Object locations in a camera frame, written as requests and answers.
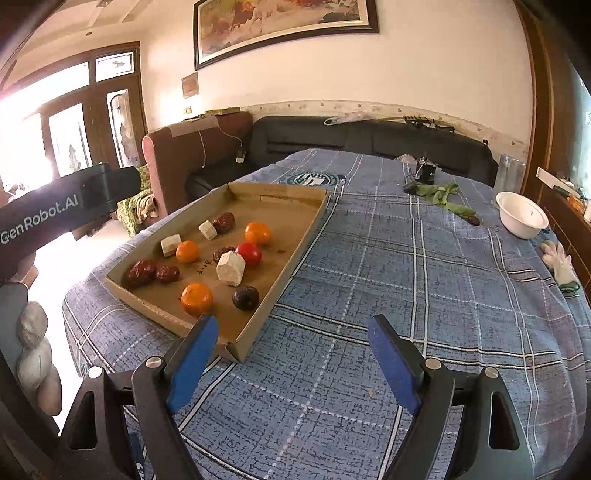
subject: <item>white bowl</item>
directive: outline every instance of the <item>white bowl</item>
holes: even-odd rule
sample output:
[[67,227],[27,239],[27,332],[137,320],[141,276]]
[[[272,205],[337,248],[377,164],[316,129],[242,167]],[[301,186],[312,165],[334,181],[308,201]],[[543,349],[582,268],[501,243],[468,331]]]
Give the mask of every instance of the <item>white bowl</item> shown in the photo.
[[548,227],[548,217],[529,198],[518,193],[500,192],[496,202],[501,210],[501,222],[519,238],[529,240]]

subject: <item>plaid pattern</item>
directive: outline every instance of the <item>plaid pattern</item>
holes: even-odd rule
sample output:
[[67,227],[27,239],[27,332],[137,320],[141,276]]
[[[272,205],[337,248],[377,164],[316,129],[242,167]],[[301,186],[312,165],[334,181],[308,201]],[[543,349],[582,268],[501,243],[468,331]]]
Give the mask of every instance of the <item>plaid pattern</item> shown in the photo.
[[[525,429],[539,478],[551,478],[583,431],[591,372],[591,312],[565,299],[539,243],[500,224],[488,186],[455,182],[483,226],[402,192],[405,161],[307,150],[245,181],[327,172],[331,200],[304,257],[243,365],[216,358],[176,420],[207,479],[378,479],[411,416],[392,396],[366,337],[383,313],[425,356],[450,368],[498,368]],[[114,299],[103,279],[157,229],[118,248],[66,295],[78,369],[135,368],[173,335]],[[432,478],[444,478],[461,411],[454,409]],[[130,431],[138,425],[128,410]],[[146,478],[151,478],[150,466]]]

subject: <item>blue gripper pad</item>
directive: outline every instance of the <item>blue gripper pad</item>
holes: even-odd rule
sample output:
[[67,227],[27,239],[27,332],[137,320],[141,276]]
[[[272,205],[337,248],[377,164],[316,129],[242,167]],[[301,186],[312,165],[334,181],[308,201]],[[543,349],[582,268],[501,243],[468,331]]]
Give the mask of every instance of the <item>blue gripper pad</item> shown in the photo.
[[201,317],[199,321],[203,322],[203,326],[171,379],[167,405],[173,414],[191,401],[217,343],[217,319],[210,315]]
[[371,317],[369,320],[368,339],[369,346],[374,351],[374,356],[382,369],[390,390],[396,397],[396,401],[399,405],[407,408],[413,416],[417,415],[421,407],[421,400],[417,395],[416,378],[402,352],[396,346],[395,339],[390,337],[376,317]]

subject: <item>orange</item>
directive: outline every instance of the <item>orange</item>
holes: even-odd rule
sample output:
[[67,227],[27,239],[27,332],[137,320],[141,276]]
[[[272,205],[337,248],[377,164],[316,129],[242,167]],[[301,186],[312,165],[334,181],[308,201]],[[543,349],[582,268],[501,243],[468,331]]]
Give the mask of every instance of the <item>orange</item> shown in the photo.
[[190,283],[183,290],[181,303],[185,312],[193,317],[207,313],[213,304],[212,291],[203,283]]
[[193,263],[199,258],[199,247],[195,242],[186,240],[177,247],[178,263]]
[[271,237],[270,228],[261,222],[251,222],[244,229],[244,240],[255,245],[266,245]]

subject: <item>black leather sofa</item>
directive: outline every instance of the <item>black leather sofa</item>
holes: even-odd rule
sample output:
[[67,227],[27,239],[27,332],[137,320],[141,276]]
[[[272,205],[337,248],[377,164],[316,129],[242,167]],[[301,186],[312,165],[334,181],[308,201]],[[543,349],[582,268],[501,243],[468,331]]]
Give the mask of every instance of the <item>black leather sofa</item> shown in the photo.
[[266,116],[257,120],[245,162],[226,161],[203,168],[187,179],[190,199],[308,148],[345,150],[396,158],[426,156],[443,171],[493,186],[497,163],[489,148],[457,133],[388,121],[362,121],[327,126],[326,117]]

